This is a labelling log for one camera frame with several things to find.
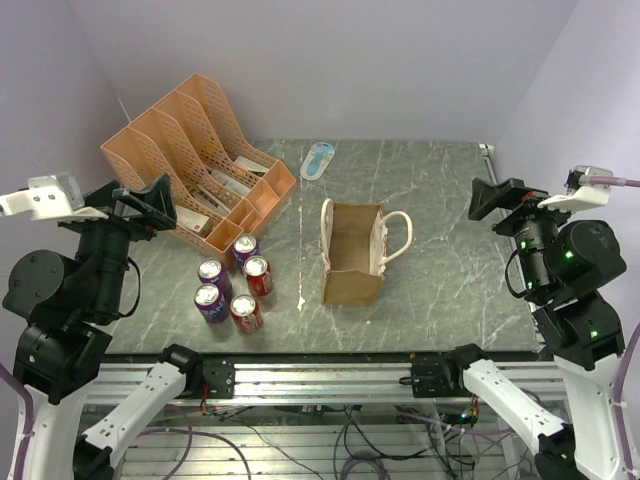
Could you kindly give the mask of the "canvas bag brown printed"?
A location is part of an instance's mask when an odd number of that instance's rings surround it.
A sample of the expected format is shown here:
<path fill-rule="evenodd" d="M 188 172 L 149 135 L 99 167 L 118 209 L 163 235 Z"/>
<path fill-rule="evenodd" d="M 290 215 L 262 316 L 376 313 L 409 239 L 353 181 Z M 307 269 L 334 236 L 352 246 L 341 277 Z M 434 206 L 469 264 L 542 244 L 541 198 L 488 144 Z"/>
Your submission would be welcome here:
<path fill-rule="evenodd" d="M 407 238 L 388 251 L 387 223 L 401 218 Z M 404 211 L 383 212 L 380 204 L 324 200 L 320 214 L 320 254 L 324 264 L 321 302 L 324 305 L 371 306 L 385 281 L 387 264 L 405 253 L 414 238 L 414 225 Z"/>

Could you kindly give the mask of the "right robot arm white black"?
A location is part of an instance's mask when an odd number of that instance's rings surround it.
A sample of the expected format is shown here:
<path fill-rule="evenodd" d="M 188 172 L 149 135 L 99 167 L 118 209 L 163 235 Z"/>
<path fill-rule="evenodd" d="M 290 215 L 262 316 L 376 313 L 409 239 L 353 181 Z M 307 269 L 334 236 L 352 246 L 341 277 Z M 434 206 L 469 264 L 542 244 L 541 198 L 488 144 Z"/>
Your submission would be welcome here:
<path fill-rule="evenodd" d="M 515 242 L 520 299 L 534 308 L 534 323 L 553 356 L 571 417 L 551 414 L 509 380 L 477 345 L 452 350 L 440 373 L 442 387 L 467 391 L 487 403 L 523 440 L 543 479 L 635 479 L 639 452 L 622 398 L 635 342 L 626 340 L 601 288 L 626 271 L 619 242 L 601 220 L 578 213 L 609 201 L 619 179 L 601 169 L 573 169 L 567 191 L 552 195 L 519 179 L 472 183 L 468 216 L 479 221 L 506 211 L 494 226 Z"/>

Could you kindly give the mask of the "purple soda can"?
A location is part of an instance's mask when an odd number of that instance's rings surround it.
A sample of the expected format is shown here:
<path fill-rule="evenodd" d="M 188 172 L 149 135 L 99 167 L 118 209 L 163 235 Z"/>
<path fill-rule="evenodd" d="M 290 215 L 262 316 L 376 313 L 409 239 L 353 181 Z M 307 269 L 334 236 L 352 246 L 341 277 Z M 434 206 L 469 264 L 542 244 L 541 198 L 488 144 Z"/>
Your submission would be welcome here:
<path fill-rule="evenodd" d="M 253 235 L 243 233 L 234 240 L 232 253 L 239 269 L 242 270 L 249 258 L 260 255 L 259 242 Z"/>
<path fill-rule="evenodd" d="M 213 284 L 218 287 L 226 300 L 233 296 L 233 287 L 226 266 L 218 259 L 204 260 L 198 267 L 197 276 L 203 284 Z"/>
<path fill-rule="evenodd" d="M 210 324 L 220 324 L 229 317 L 226 298 L 214 284 L 201 284 L 194 293 L 193 302 L 204 320 Z"/>

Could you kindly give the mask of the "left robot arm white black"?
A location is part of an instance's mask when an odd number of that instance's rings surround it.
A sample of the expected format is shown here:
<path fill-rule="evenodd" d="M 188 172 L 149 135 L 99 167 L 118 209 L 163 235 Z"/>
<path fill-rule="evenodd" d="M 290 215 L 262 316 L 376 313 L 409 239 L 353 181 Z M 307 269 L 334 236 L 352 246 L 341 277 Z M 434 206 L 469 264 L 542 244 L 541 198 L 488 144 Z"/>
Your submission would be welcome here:
<path fill-rule="evenodd" d="M 111 342 L 105 328 L 120 308 L 129 247 L 177 224 L 171 181 L 161 175 L 138 191 L 109 182 L 82 193 L 69 174 L 35 177 L 1 199 L 3 216 L 29 213 L 74 231 L 73 257 L 36 250 L 8 279 L 4 309 L 23 318 L 12 370 L 2 379 L 19 397 L 13 479 L 111 479 L 130 444 L 172 399 L 203 387 L 202 357 L 180 345 L 159 355 L 142 383 L 93 427 L 82 409 Z"/>

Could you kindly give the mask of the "red soda can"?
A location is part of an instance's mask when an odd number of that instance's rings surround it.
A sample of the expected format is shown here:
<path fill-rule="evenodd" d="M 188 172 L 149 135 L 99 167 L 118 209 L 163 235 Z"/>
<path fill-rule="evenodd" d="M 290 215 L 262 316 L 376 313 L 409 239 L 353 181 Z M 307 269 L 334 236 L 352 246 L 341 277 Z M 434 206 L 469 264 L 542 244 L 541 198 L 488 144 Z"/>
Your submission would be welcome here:
<path fill-rule="evenodd" d="M 230 303 L 230 313 L 241 333 L 251 334 L 263 327 L 259 304 L 249 294 L 235 296 Z"/>
<path fill-rule="evenodd" d="M 252 295 L 263 297 L 273 291 L 271 267 L 263 256 L 254 255 L 248 258 L 244 263 L 243 271 Z"/>

